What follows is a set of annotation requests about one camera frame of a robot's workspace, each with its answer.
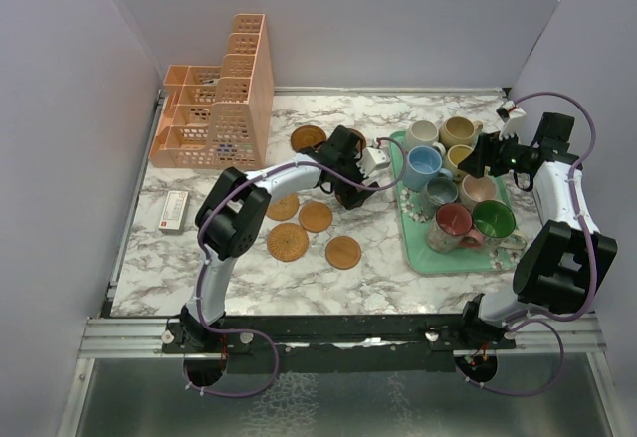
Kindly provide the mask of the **small silver card box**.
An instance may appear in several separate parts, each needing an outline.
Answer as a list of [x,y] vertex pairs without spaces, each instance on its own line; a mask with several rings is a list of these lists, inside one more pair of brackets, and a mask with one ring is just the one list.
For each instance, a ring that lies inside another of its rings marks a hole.
[[171,190],[159,219],[158,230],[164,234],[180,234],[183,231],[190,194],[187,191]]

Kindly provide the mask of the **green mug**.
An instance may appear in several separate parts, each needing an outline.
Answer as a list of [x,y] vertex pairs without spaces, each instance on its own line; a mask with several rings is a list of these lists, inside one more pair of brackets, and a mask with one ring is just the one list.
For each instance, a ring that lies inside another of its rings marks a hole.
[[486,250],[504,248],[521,251],[527,246],[528,237],[518,229],[513,211],[504,203],[496,200],[478,203],[472,217],[474,227],[484,238]]

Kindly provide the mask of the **mint green tray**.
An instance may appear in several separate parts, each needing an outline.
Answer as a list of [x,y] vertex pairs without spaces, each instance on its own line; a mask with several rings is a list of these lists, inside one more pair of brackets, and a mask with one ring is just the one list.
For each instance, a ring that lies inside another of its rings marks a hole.
[[524,252],[525,242],[521,232],[507,238],[516,249],[499,247],[496,250],[481,248],[472,250],[457,248],[449,253],[438,253],[426,243],[426,235],[432,219],[422,212],[419,194],[406,188],[402,182],[395,186],[402,242],[409,266],[421,275],[454,275],[463,273],[496,273],[512,270]]

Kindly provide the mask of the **brown ringed wooden coaster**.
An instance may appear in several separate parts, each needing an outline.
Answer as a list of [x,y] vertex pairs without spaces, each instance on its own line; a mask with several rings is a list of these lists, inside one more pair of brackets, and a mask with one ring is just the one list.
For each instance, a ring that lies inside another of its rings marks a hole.
[[295,152],[307,147],[315,147],[326,141],[322,128],[315,125],[302,125],[296,128],[290,137],[290,144]]

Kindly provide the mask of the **peach mesh file organizer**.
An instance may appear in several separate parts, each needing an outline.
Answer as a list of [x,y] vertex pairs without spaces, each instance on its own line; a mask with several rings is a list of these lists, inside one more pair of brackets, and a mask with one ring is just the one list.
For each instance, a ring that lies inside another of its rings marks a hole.
[[264,14],[233,18],[218,66],[171,65],[149,160],[156,168],[265,166],[275,84]]

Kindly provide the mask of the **yellow mug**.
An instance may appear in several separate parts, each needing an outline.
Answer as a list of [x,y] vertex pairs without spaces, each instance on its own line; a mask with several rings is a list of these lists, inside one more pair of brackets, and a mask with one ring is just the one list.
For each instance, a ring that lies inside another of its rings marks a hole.
[[455,182],[461,182],[467,175],[466,172],[459,169],[459,164],[466,159],[472,151],[473,148],[466,144],[457,144],[447,150],[444,167],[452,172]]

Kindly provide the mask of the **light wooden front coaster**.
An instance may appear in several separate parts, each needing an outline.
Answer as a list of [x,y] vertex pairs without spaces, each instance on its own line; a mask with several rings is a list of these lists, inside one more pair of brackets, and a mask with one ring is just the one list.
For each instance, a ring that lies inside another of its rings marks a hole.
[[362,256],[361,248],[356,240],[348,236],[331,239],[325,248],[327,261],[335,268],[348,270],[356,266]]

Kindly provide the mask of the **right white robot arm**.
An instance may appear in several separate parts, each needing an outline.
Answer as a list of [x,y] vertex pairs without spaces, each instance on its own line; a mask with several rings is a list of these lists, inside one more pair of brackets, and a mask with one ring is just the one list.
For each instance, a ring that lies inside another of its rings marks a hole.
[[575,119],[542,115],[531,144],[506,130],[481,133],[461,170],[474,177],[508,172],[530,179],[542,228],[520,258],[510,287],[466,302],[457,336],[466,347],[500,341],[512,322],[542,315],[560,322],[587,313],[617,254],[587,210],[582,160],[569,153]]

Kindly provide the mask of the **red pink mug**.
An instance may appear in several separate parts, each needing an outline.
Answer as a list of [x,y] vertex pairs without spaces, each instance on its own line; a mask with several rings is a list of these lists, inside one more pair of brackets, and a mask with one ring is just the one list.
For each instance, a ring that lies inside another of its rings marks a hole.
[[469,210],[461,204],[450,203],[442,205],[435,213],[426,243],[436,252],[449,253],[458,248],[481,248],[485,238],[474,228]]

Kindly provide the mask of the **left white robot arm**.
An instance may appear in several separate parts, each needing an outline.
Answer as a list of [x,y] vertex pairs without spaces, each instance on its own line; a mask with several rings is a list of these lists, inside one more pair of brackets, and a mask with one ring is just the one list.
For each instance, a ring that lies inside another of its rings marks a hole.
[[195,218],[203,260],[179,317],[194,349],[209,351],[219,342],[216,324],[225,314],[233,268],[254,244],[271,205],[329,184],[330,192],[351,210],[379,188],[376,182],[364,181],[387,166],[389,158],[377,144],[361,149],[360,143],[357,135],[340,126],[320,147],[306,147],[280,165],[249,172],[230,167],[221,173]]

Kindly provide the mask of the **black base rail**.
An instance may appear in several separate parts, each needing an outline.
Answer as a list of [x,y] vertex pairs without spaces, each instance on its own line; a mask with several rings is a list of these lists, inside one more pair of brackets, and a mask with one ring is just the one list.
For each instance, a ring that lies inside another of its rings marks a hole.
[[226,315],[210,328],[181,314],[167,322],[162,340],[165,354],[203,368],[219,363],[235,374],[452,372],[456,352],[516,346],[461,314]]

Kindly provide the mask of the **light wooden coaster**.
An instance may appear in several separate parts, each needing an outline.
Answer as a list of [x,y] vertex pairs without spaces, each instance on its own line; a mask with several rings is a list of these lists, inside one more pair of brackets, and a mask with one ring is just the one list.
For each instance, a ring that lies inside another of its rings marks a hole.
[[309,202],[299,213],[299,223],[307,231],[318,233],[326,230],[332,222],[330,208],[319,202]]
[[331,239],[325,248],[327,261],[335,268],[348,270],[356,266],[362,256],[361,248],[356,240],[348,236]]

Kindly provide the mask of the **white cream mug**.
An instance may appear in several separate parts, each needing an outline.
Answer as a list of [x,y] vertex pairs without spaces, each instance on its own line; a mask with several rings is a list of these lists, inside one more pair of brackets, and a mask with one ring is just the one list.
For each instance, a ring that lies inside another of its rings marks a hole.
[[417,146],[433,147],[442,158],[447,153],[445,146],[439,141],[438,127],[427,120],[419,120],[411,124],[405,133],[404,145],[407,151]]

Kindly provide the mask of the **woven rattan coaster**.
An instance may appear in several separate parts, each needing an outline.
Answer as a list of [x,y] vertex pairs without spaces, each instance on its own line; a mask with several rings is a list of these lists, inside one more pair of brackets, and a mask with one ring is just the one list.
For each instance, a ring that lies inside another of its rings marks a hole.
[[307,231],[294,223],[282,223],[275,226],[267,238],[269,253],[282,262],[299,259],[309,247]]
[[297,193],[292,193],[268,207],[266,216],[274,221],[287,221],[293,218],[299,209],[300,202]]

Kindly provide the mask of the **beige speckled mug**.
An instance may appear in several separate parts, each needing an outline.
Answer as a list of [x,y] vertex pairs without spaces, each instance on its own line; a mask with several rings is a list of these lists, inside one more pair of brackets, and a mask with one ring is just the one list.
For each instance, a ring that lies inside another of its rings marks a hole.
[[447,148],[463,144],[472,146],[483,130],[481,121],[471,121],[462,116],[446,119],[439,129],[439,140]]

